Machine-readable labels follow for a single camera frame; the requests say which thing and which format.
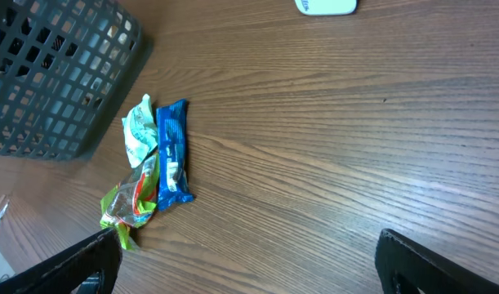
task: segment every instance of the green object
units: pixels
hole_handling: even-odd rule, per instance
[[[155,153],[100,200],[100,226],[115,228],[124,249],[132,249],[130,229],[145,225],[157,207],[159,174],[158,153]]]

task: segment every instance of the transparent plastic wrapper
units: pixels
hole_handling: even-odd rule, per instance
[[[145,225],[157,207],[158,155],[147,158],[100,201],[102,229],[114,227],[124,249],[132,249],[131,228]]]
[[[122,119],[126,140],[127,158],[132,168],[142,161],[157,147],[157,126],[151,111],[151,97],[145,94],[142,102],[133,107]]]
[[[158,155],[160,157],[160,186],[158,209],[166,210],[174,202],[193,201],[185,176],[185,106],[186,100],[157,109]]]

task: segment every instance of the blue plastic packet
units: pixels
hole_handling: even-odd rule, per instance
[[[157,109],[160,189],[158,209],[166,210],[174,202],[193,201],[185,176],[185,104],[182,99]]]

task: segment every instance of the wood grain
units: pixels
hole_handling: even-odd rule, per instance
[[[124,0],[154,52],[89,162],[0,158],[17,272],[99,229],[120,118],[188,98],[195,202],[157,213],[115,291],[376,293],[396,229],[499,283],[499,0]]]

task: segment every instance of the basket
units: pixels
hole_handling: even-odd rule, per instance
[[[114,0],[0,0],[0,155],[90,158],[150,50]]]

